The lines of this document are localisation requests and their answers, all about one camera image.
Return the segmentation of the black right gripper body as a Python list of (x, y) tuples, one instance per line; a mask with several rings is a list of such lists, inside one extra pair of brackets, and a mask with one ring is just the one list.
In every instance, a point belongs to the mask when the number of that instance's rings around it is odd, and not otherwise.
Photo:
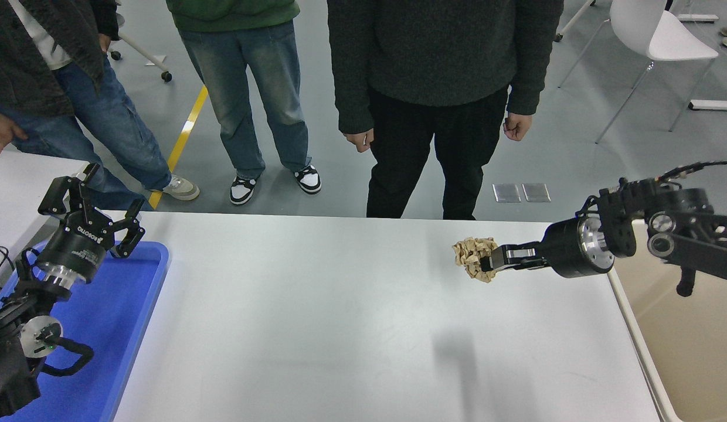
[(549, 225), (540, 254), (554, 272), (565, 278), (590, 275), (589, 260), (583, 253), (580, 227), (583, 219), (573, 218)]

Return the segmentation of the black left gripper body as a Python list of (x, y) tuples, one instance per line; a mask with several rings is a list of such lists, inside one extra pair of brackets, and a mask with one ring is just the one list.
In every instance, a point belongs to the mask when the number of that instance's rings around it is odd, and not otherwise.
[(112, 247), (112, 220), (99, 211), (69, 213), (38, 256), (40, 270), (50, 274), (63, 268), (75, 273), (74, 280), (90, 283), (106, 252)]

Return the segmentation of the person's right hand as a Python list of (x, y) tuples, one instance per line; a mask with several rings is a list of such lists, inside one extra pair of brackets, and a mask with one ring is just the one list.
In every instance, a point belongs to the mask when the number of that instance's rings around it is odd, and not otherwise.
[(15, 121), (0, 113), (0, 154), (15, 138), (26, 141), (28, 134)]
[(344, 133), (343, 136), (348, 142), (350, 142), (350, 144), (355, 146), (356, 151), (364, 153), (371, 149), (375, 140), (375, 130), (371, 128), (368, 131), (357, 134)]

